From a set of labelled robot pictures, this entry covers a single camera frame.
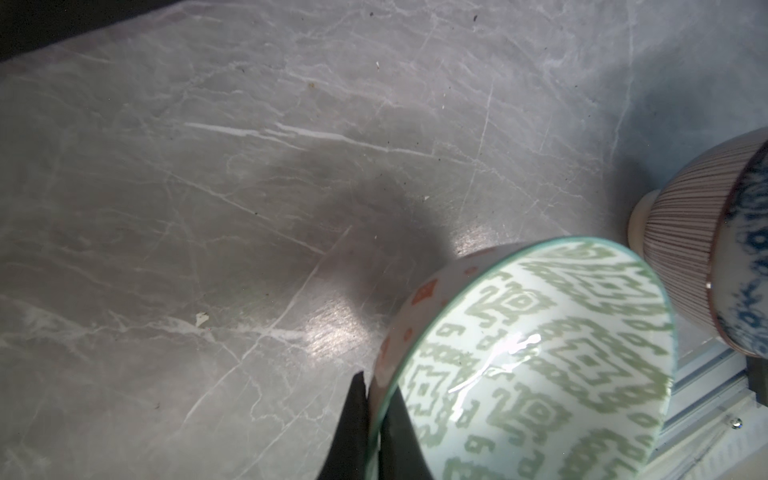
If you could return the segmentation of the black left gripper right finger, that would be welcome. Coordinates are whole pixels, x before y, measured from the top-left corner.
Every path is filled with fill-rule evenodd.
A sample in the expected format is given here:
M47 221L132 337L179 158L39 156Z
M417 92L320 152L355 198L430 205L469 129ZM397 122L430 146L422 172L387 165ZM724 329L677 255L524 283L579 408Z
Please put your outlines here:
M392 395L381 425L379 478L382 480L433 479L399 388Z

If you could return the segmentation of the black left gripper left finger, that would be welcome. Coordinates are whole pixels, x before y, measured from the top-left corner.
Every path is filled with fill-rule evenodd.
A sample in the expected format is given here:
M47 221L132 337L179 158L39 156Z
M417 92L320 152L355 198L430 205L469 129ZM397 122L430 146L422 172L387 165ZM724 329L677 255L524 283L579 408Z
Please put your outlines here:
M351 380L330 450L317 480L365 478L369 408L364 372Z

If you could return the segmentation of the green white patterned bowl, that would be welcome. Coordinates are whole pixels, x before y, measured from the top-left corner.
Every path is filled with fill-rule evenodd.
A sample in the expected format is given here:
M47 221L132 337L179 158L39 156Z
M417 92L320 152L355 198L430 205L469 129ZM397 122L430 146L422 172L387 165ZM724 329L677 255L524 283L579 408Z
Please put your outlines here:
M466 255L390 324L366 475L401 397L435 479L634 479L662 430L676 347L661 281L620 244L561 237Z

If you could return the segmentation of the blue white floral bowl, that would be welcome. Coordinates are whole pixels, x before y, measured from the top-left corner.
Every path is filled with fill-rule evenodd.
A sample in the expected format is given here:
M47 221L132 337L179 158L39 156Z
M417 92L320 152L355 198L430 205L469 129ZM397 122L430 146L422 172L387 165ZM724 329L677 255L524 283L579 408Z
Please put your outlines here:
M742 354L767 356L767 130L704 152L646 194L630 248L678 313Z

